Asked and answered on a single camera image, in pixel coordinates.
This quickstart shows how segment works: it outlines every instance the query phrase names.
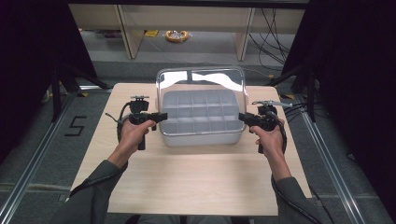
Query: gray plastic container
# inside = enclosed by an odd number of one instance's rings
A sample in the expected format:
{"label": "gray plastic container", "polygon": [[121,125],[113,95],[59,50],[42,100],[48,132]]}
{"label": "gray plastic container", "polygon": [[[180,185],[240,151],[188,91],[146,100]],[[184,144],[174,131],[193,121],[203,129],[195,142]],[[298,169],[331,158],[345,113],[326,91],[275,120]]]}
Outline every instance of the gray plastic container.
{"label": "gray plastic container", "polygon": [[239,67],[164,69],[157,76],[160,123],[169,147],[234,144],[245,125],[245,76]]}

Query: light wood tabletop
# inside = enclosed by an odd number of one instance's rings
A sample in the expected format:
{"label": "light wood tabletop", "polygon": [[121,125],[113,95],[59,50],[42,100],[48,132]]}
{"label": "light wood tabletop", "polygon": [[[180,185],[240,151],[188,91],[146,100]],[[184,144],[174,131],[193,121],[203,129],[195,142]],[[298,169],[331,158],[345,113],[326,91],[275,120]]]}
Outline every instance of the light wood tabletop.
{"label": "light wood tabletop", "polygon": [[[247,112],[257,114],[253,101],[279,101],[273,87],[246,86]],[[155,84],[119,83],[106,104],[72,188],[79,185],[116,147],[117,118],[131,95],[149,95],[148,112],[157,112]],[[282,107],[278,116],[285,119]],[[286,160],[307,198],[311,198],[304,170],[288,123]],[[146,135],[146,150],[129,160],[110,197],[108,212],[223,216],[276,216],[271,170],[257,152],[258,137],[245,129],[238,143],[196,147],[167,147],[159,129]]]}

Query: sleeve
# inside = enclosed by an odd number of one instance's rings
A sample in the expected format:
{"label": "sleeve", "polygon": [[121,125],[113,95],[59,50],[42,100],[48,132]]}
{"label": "sleeve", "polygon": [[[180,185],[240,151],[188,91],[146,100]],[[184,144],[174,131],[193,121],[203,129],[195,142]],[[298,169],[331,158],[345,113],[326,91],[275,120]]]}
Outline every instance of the sleeve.
{"label": "sleeve", "polygon": [[[305,198],[300,185],[294,177],[278,180],[276,187],[279,193],[288,199],[289,202],[297,205],[297,207],[303,209],[311,217],[320,221],[318,209]],[[311,223],[307,217],[285,202],[277,193],[276,202],[278,205],[278,223]]]}
{"label": "sleeve", "polygon": [[50,223],[104,223],[108,199],[126,168],[127,164],[119,169],[110,161],[102,161],[80,185],[83,188],[61,206]]}

